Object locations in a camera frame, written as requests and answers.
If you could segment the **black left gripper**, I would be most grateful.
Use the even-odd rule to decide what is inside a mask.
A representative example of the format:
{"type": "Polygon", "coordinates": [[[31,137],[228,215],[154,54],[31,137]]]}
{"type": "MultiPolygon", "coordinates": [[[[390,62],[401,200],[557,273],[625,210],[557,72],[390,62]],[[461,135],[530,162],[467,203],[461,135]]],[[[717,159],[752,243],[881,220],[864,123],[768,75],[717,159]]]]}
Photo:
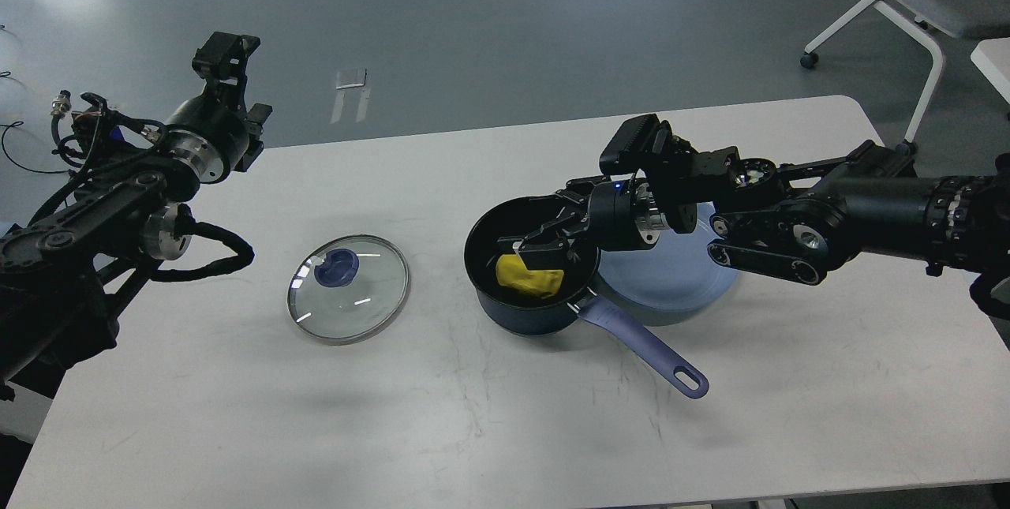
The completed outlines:
{"type": "Polygon", "coordinates": [[[256,36],[214,32],[194,54],[193,70],[204,80],[204,91],[167,119],[166,146],[201,183],[248,171],[264,150],[264,124],[273,107],[245,106],[246,68],[261,44],[256,36]]]}

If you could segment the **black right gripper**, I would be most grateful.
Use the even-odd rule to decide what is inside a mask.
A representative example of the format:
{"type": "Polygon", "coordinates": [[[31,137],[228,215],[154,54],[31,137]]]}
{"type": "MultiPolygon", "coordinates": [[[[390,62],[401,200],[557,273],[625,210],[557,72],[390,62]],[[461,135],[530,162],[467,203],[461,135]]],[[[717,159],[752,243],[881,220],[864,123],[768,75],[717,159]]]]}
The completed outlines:
{"type": "Polygon", "coordinates": [[[602,251],[649,250],[671,228],[643,178],[575,178],[552,195],[516,197],[505,203],[501,253],[517,254],[530,271],[592,271],[602,251]]]}

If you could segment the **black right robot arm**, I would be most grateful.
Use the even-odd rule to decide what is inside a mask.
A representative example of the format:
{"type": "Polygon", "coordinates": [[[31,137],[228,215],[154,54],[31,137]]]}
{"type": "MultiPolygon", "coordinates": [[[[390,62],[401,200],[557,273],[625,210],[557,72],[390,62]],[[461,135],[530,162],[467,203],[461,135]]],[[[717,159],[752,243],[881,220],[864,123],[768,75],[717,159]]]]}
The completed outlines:
{"type": "Polygon", "coordinates": [[[743,158],[735,147],[698,151],[668,144],[610,146],[602,177],[570,181],[544,217],[495,235],[502,253],[529,269],[576,264],[583,246],[647,250],[652,229],[695,229],[711,204],[721,267],[814,286],[861,253],[919,260],[936,278],[975,274],[969,294],[989,317],[1008,318],[996,296],[1008,283],[1008,156],[981,177],[920,178],[913,159],[866,140],[843,157],[806,164],[743,158]]]}

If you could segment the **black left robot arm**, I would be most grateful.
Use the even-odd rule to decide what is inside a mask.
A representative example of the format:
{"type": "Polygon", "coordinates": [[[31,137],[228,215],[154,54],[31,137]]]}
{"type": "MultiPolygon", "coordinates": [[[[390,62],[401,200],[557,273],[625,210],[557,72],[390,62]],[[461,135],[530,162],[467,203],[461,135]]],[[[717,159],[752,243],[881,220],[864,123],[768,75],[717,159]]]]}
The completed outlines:
{"type": "Polygon", "coordinates": [[[166,121],[134,118],[93,92],[72,113],[75,174],[3,237],[2,398],[54,393],[66,370],[112,350],[119,316],[147,283],[230,275],[252,264],[237,233],[200,222],[200,186],[246,172],[271,107],[248,106],[250,35],[215,32],[193,57],[204,81],[166,121]]]}

